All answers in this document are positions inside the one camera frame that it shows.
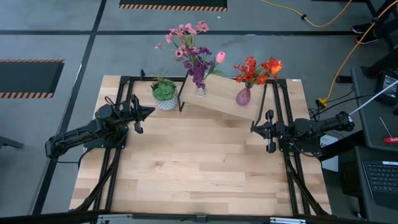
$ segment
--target succulent plant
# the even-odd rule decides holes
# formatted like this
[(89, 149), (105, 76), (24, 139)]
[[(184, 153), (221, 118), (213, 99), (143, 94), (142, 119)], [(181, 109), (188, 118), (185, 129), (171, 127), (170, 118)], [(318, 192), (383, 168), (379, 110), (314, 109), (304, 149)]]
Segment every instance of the succulent plant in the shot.
[(157, 85), (157, 88), (154, 90), (154, 96), (160, 100), (171, 100), (174, 97), (175, 85), (170, 82), (170, 84), (160, 83)]

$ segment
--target yellow black striped tape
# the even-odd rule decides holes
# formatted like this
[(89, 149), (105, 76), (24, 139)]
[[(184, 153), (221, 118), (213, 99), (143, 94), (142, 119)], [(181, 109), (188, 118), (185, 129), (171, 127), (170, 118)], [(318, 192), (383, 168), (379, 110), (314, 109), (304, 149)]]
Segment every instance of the yellow black striped tape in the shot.
[(0, 99), (48, 99), (53, 93), (0, 93)]
[(225, 12), (226, 7), (209, 7), (209, 6), (161, 6), (161, 5), (144, 5), (144, 4), (122, 4), (120, 9), (156, 9), (156, 10), (187, 10), (187, 11), (218, 11)]
[(60, 62), (65, 63), (65, 60), (60, 59), (0, 59), (0, 62)]

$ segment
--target pink vase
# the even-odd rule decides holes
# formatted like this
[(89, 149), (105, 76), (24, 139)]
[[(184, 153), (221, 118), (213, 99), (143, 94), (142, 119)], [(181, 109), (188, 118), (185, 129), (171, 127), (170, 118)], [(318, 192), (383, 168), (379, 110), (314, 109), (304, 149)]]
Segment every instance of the pink vase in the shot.
[(240, 106), (246, 106), (249, 104), (250, 102), (250, 89), (252, 88), (252, 85), (248, 85), (246, 84), (246, 86), (244, 87), (244, 89), (242, 89), (237, 95), (236, 95), (236, 102), (237, 104), (239, 104)]

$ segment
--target person's foot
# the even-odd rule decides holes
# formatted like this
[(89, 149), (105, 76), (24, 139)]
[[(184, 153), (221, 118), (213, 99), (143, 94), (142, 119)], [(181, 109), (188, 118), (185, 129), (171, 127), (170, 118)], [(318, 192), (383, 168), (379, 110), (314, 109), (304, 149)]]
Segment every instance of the person's foot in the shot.
[(362, 41), (359, 42), (362, 37), (363, 35), (355, 37), (355, 42), (359, 44), (370, 44), (378, 40), (378, 38), (373, 34), (372, 31), (368, 32), (368, 34), (366, 34), (366, 36), (362, 39)]
[(362, 24), (353, 26), (352, 30), (356, 34), (364, 34), (372, 24)]

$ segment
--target concrete floor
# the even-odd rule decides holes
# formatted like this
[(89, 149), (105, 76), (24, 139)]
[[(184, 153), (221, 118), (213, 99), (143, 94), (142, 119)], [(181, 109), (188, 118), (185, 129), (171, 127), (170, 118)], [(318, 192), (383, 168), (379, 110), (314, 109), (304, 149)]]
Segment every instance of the concrete floor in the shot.
[[(92, 30), (100, 2), (0, 2), (0, 58), (66, 60), (52, 99), (0, 100), (0, 135), (25, 143), (22, 150), (4, 147), (0, 152), (0, 217), (26, 215), (30, 212), (30, 205), (45, 166), (44, 142), (55, 134), (61, 122), (89, 39), (89, 35), (35, 35), (29, 31)], [(306, 13), (308, 18), (317, 24), (324, 24), (337, 14), (345, 3), (285, 0), (283, 4)], [(365, 4), (353, 3), (333, 25), (316, 29), (301, 21), (293, 12), (268, 6), (258, 0), (228, 0), (228, 12), (122, 10), (118, 9), (118, 0), (107, 0), (98, 30), (168, 30), (179, 24), (206, 20), (211, 30), (347, 31), (351, 25), (368, 22), (370, 18)], [(10, 30), (26, 32), (10, 35)], [(140, 69), (150, 73), (164, 68), (173, 76), (183, 76), (183, 67), (173, 60), (170, 52), (154, 48), (159, 42), (164, 42), (164, 35), (97, 35), (91, 53), (88, 51), (90, 54), (87, 56), (90, 57), (69, 129), (85, 125), (91, 120), (103, 75), (138, 75)], [(354, 47), (353, 36), (350, 35), (320, 37), (310, 33), (300, 36), (201, 35), (198, 44), (205, 45), (213, 52), (222, 50), (227, 53), (227, 61), (220, 69), (229, 77), (236, 75), (232, 65), (242, 61), (247, 55), (264, 59), (273, 55), (283, 60), (284, 69), (280, 77), (302, 79), (308, 107), (314, 107), (317, 98), (327, 95), (334, 74)], [(360, 46), (346, 64), (342, 74), (349, 75), (350, 67), (370, 65), (385, 54), (387, 45), (382, 40)], [(344, 95), (350, 90), (351, 85), (336, 84), (332, 98)], [(333, 116), (341, 110), (351, 111), (355, 107), (356, 102), (351, 101), (329, 110), (323, 117)], [(353, 119), (357, 124), (356, 129), (361, 129), (359, 115), (354, 115)], [(341, 138), (334, 133), (330, 135)], [(75, 161), (80, 154), (81, 147), (78, 147), (63, 156), (62, 160)], [(57, 166), (44, 213), (68, 210), (76, 174), (75, 164)], [(324, 176), (333, 214), (354, 218), (351, 213), (356, 210), (355, 202), (341, 193), (336, 183), (338, 176), (332, 172), (324, 172)]]

